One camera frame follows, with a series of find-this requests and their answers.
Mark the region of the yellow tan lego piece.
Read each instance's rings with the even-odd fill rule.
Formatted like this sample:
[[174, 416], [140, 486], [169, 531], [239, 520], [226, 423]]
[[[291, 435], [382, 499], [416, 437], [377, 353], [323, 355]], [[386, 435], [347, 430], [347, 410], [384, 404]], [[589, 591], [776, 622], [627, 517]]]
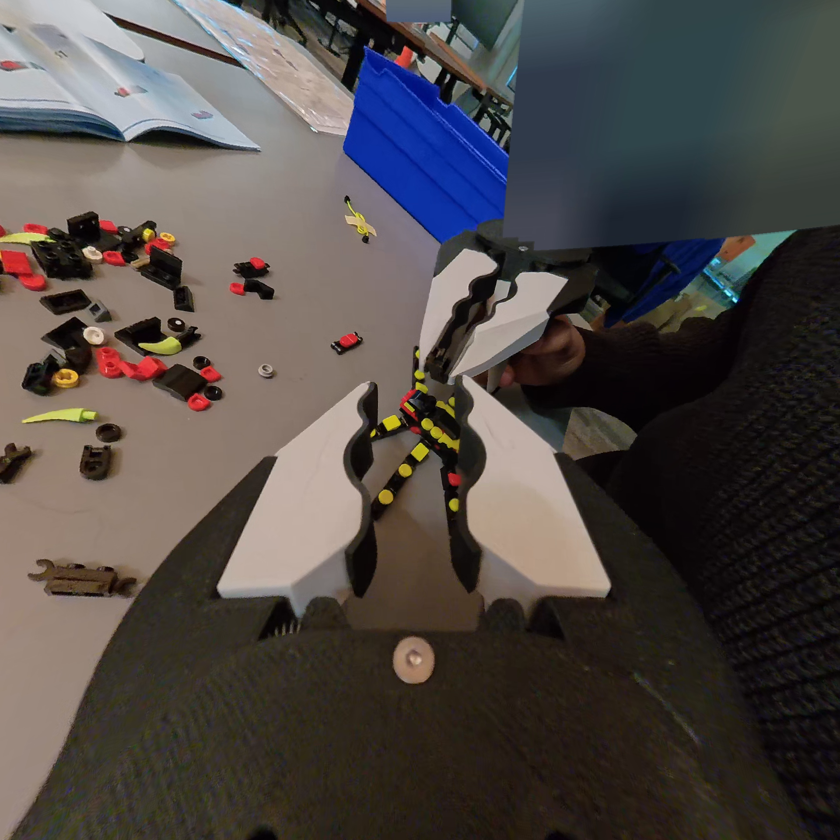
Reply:
[[375, 229], [366, 220], [365, 216], [356, 211], [352, 205], [350, 196], [345, 195], [343, 203], [346, 206], [347, 213], [344, 217], [346, 224], [352, 226], [357, 234], [360, 236], [362, 243], [369, 244], [372, 238], [377, 236]]

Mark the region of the printed paper sheet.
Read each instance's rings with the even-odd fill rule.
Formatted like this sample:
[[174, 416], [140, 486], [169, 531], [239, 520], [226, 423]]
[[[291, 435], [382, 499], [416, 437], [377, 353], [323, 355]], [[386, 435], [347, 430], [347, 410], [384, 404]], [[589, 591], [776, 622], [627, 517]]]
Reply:
[[353, 97], [304, 47], [229, 3], [175, 4], [314, 132], [346, 136]]

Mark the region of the pile of loose lego pieces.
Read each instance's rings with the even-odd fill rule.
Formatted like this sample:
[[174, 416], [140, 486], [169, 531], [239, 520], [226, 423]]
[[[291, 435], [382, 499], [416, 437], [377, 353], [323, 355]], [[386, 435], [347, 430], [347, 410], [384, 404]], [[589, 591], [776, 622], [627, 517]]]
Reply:
[[[19, 233], [2, 232], [2, 243], [29, 247], [31, 255], [2, 249], [2, 275], [31, 291], [44, 291], [47, 279], [89, 280], [95, 266], [129, 266], [171, 292], [177, 312], [194, 312], [192, 290], [182, 282], [182, 261], [172, 253], [175, 237], [158, 231], [152, 220], [126, 227], [88, 212], [68, 218], [65, 230], [26, 224]], [[130, 361], [111, 346], [102, 328], [112, 320], [110, 310], [83, 289], [43, 295], [39, 302], [57, 317], [70, 317], [43, 335], [50, 351], [28, 365], [21, 384], [27, 393], [45, 397], [75, 389], [94, 365], [105, 379], [152, 382], [197, 413], [223, 398], [222, 375], [208, 358], [199, 355], [190, 365], [164, 361], [202, 337], [183, 319], [169, 318], [166, 329], [156, 317], [117, 329], [113, 339], [139, 355]]]

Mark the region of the black yellow lego spider model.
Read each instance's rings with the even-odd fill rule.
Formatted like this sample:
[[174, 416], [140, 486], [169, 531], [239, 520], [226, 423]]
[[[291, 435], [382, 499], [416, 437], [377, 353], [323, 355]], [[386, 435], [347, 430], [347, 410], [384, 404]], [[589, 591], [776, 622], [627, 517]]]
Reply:
[[413, 385], [400, 401], [398, 412], [385, 417], [371, 431], [372, 442], [410, 433], [416, 442], [394, 470], [371, 504], [371, 517], [378, 521], [393, 504], [417, 468], [430, 456], [440, 460], [446, 517], [452, 521], [459, 512], [461, 478], [457, 472], [460, 425], [455, 419], [455, 399], [447, 402], [431, 395], [421, 370], [419, 348], [413, 351]]

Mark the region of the lego instruction booklet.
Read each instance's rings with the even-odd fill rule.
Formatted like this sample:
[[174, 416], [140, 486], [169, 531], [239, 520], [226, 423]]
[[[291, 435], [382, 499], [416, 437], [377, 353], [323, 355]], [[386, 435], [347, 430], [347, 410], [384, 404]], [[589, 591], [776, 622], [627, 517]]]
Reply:
[[124, 143], [166, 131], [260, 151], [181, 77], [52, 24], [2, 26], [1, 131]]

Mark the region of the blue plastic bin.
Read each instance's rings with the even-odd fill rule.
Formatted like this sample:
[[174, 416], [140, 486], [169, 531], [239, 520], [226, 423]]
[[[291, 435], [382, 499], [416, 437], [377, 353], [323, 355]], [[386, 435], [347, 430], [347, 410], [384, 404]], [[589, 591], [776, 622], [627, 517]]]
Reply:
[[435, 85], [369, 48], [343, 152], [440, 243], [503, 217], [508, 153]]

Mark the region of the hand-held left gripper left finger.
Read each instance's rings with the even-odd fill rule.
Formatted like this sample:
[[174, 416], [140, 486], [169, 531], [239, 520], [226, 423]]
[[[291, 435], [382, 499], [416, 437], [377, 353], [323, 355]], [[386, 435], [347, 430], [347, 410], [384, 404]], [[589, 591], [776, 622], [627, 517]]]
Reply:
[[363, 382], [276, 453], [217, 583], [224, 599], [279, 596], [296, 616], [318, 597], [363, 597], [375, 576], [377, 385]]

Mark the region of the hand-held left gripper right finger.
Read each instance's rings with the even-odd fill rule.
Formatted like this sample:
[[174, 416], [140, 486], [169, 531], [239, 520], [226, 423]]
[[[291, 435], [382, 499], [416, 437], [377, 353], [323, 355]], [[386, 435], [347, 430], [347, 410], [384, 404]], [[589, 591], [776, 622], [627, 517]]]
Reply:
[[612, 583], [552, 447], [466, 376], [455, 417], [451, 562], [465, 590], [525, 613], [548, 597], [607, 597]]

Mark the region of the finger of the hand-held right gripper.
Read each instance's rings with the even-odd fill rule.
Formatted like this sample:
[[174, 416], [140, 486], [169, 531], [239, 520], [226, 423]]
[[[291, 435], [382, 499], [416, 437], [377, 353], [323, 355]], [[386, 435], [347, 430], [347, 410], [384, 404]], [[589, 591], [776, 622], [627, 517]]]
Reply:
[[508, 295], [494, 303], [488, 316], [467, 332], [447, 375], [454, 384], [461, 375], [476, 375], [507, 361], [543, 333], [570, 279], [550, 272], [522, 272]]
[[461, 350], [467, 332], [488, 312], [499, 275], [498, 263], [489, 255], [463, 249], [432, 280], [418, 349], [424, 370], [427, 355], [436, 345], [453, 354]]

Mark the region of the person's right hand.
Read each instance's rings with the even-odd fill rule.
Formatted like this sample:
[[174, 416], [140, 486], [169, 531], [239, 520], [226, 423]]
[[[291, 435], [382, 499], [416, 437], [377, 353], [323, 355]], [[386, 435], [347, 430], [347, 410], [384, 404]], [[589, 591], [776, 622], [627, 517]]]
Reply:
[[585, 342], [565, 315], [551, 319], [540, 339], [515, 353], [501, 374], [500, 386], [557, 385], [581, 366]]

